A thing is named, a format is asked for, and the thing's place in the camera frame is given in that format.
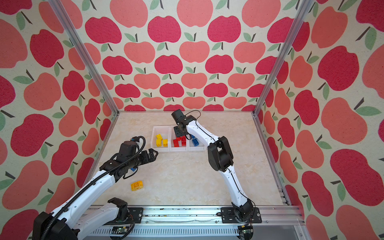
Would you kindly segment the white three-compartment bin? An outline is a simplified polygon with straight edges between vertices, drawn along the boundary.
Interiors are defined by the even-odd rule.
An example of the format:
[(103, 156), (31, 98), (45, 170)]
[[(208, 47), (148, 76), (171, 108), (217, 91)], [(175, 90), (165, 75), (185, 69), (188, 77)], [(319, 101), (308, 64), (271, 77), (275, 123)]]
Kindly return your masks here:
[(207, 146), (193, 135), (177, 137), (172, 126), (154, 126), (152, 130), (151, 148), (157, 152), (192, 152), (205, 151)]

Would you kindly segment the yellow double lego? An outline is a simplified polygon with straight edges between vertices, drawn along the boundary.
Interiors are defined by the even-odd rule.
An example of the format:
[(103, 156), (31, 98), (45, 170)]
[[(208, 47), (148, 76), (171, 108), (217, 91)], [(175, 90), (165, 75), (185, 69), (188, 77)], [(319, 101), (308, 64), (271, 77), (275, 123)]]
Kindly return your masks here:
[(137, 190), (140, 190), (144, 187), (144, 184), (143, 184), (143, 181), (136, 181), (134, 183), (131, 184), (131, 190), (134, 192), (134, 191), (137, 191)]

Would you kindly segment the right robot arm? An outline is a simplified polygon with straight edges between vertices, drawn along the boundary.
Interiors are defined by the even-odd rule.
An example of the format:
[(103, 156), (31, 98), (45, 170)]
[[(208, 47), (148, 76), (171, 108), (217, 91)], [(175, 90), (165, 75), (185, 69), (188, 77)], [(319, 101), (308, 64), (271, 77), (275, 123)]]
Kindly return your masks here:
[(238, 222), (250, 223), (255, 207), (246, 196), (234, 168), (234, 155), (226, 137), (218, 137), (204, 128), (194, 116), (186, 116), (181, 110), (172, 113), (176, 122), (174, 132), (176, 137), (192, 135), (201, 141), (208, 152), (208, 161), (213, 170), (223, 177), (232, 200), (234, 214)]

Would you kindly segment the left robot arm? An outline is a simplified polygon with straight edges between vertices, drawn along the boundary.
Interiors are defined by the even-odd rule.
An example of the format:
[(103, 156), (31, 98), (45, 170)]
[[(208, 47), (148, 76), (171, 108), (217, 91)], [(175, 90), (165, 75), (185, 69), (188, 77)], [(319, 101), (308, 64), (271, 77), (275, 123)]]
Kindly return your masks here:
[(149, 164), (157, 159), (158, 151), (144, 149), (146, 140), (134, 137), (121, 144), (119, 152), (106, 161), (95, 176), (81, 189), (50, 213), (42, 212), (33, 224), (34, 240), (83, 240), (103, 225), (128, 226), (126, 237), (135, 226), (127, 202), (112, 198), (96, 210), (84, 216), (86, 210), (120, 179), (127, 179), (131, 169)]

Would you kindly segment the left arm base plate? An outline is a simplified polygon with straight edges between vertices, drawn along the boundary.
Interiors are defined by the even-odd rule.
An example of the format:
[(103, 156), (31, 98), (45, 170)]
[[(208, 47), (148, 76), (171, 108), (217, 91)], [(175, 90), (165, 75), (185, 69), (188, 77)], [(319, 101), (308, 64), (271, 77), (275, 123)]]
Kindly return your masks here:
[(116, 222), (118, 224), (126, 224), (128, 222), (134, 222), (140, 224), (143, 217), (143, 208), (122, 207), (119, 208)]

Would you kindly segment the aluminium front rail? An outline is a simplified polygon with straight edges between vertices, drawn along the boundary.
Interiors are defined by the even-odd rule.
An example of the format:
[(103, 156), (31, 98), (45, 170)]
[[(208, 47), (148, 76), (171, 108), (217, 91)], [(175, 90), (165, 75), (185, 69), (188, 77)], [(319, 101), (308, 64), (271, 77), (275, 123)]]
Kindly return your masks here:
[[(90, 206), (87, 216), (102, 206)], [(241, 224), (223, 224), (217, 213), (230, 206), (128, 206), (143, 208), (140, 224), (135, 224), (127, 239), (234, 239), (241, 236)], [(297, 207), (258, 206), (261, 224), (252, 224), (254, 240), (309, 240), (309, 231)], [(85, 240), (118, 239), (128, 226), (103, 225)]]

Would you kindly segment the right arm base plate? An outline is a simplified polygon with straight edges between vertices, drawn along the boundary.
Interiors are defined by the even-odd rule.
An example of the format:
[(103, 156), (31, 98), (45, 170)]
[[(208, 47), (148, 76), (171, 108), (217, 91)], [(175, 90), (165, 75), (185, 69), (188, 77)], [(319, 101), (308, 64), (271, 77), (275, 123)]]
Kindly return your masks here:
[(262, 216), (259, 208), (250, 210), (237, 209), (233, 207), (222, 207), (217, 213), (221, 217), (223, 224), (261, 224)]

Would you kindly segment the left aluminium frame post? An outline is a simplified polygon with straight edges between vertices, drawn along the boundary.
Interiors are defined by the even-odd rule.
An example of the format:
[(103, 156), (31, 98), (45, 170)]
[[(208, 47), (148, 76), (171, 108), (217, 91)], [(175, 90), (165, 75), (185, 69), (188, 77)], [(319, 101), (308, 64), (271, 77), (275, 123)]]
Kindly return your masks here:
[(98, 72), (96, 65), (94, 64), (94, 61), (92, 60), (92, 57), (89, 54), (89, 51), (87, 50), (86, 46), (82, 42), (81, 38), (79, 37), (77, 30), (71, 21), (70, 16), (68, 15), (68, 13), (64, 8), (64, 5), (62, 4), (61, 1), (56, 1), (56, 0), (48, 1), (48, 2), (52, 7), (58, 20), (60, 21), (61, 25), (63, 26), (64, 30), (66, 31), (67, 35), (69, 36), (69, 39), (72, 41), (74, 47), (76, 48), (90, 76), (95, 81), (96, 86), (98, 87), (99, 91), (101, 92), (101, 95), (103, 96), (104, 100), (106, 101), (109, 108), (111, 109), (112, 114), (114, 116), (118, 116), (120, 111), (118, 110), (117, 105), (113, 97), (111, 96), (103, 78)]

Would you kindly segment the aluminium frame post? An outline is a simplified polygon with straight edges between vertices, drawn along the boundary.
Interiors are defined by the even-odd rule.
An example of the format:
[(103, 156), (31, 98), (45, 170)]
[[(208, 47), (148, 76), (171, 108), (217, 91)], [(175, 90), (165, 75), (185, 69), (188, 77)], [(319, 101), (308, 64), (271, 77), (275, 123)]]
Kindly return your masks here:
[(74, 47), (76, 48), (90, 76), (95, 81), (96, 86), (98, 87), (99, 91), (101, 92), (101, 95), (103, 96), (104, 100), (106, 101), (109, 108), (111, 109), (112, 114), (114, 116), (118, 116), (120, 111), (118, 110), (117, 105), (113, 97), (111, 96), (103, 78), (98, 72), (96, 65), (94, 64), (94, 61), (92, 60), (92, 57), (89, 54), (89, 51), (87, 50), (86, 46), (82, 42), (81, 38), (79, 37), (77, 30), (71, 21), (70, 16), (68, 15), (68, 13), (64, 8), (64, 5), (62, 4), (61, 1), (56, 1), (56, 0), (48, 1), (48, 2), (52, 7), (58, 20), (60, 21), (61, 25), (63, 26), (64, 30), (66, 31), (67, 35), (69, 36), (69, 39), (72, 41)]
[(277, 79), (277, 75), (280, 72), (282, 65), (285, 61), (286, 56), (289, 54), (289, 51), (293, 49), (293, 42), (296, 39), (301, 26), (303, 25), (303, 22), (310, 11), (310, 8), (312, 4), (315, 1), (305, 0), (301, 1), (301, 5), (299, 6), (298, 12), (296, 14), (296, 17), (294, 18), (294, 21), (291, 25), (291, 28), (288, 32), (288, 35), (282, 45), (281, 50), (279, 51), (279, 55), (275, 61), (275, 64), (272, 68), (271, 73), (267, 77), (267, 81), (265, 83), (265, 86), (263, 88), (261, 96), (258, 98), (256, 107), (252, 113), (252, 116), (256, 118), (258, 116), (259, 111), (262, 108), (262, 105), (265, 103), (265, 100), (267, 98), (267, 95), (272, 87), (273, 82)]

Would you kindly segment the right aluminium frame post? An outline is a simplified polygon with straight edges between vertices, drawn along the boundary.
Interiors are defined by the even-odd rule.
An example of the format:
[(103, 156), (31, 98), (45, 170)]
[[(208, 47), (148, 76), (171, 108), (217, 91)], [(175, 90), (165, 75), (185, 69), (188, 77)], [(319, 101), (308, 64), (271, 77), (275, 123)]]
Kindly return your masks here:
[(293, 49), (293, 42), (296, 39), (301, 26), (303, 25), (303, 22), (310, 11), (310, 8), (312, 4), (315, 1), (305, 0), (301, 1), (301, 5), (299, 6), (298, 12), (296, 14), (296, 17), (294, 18), (294, 21), (291, 25), (291, 28), (288, 32), (288, 35), (282, 45), (281, 50), (279, 51), (279, 55), (275, 61), (275, 64), (272, 68), (271, 73), (267, 77), (267, 81), (265, 83), (265, 86), (263, 88), (261, 96), (258, 98), (256, 107), (252, 113), (252, 116), (256, 118), (258, 116), (259, 111), (262, 108), (262, 105), (265, 103), (265, 100), (267, 98), (267, 95), (272, 87), (273, 82), (277, 79), (277, 75), (280, 72), (282, 65), (285, 61), (286, 56), (289, 54), (289, 51)]

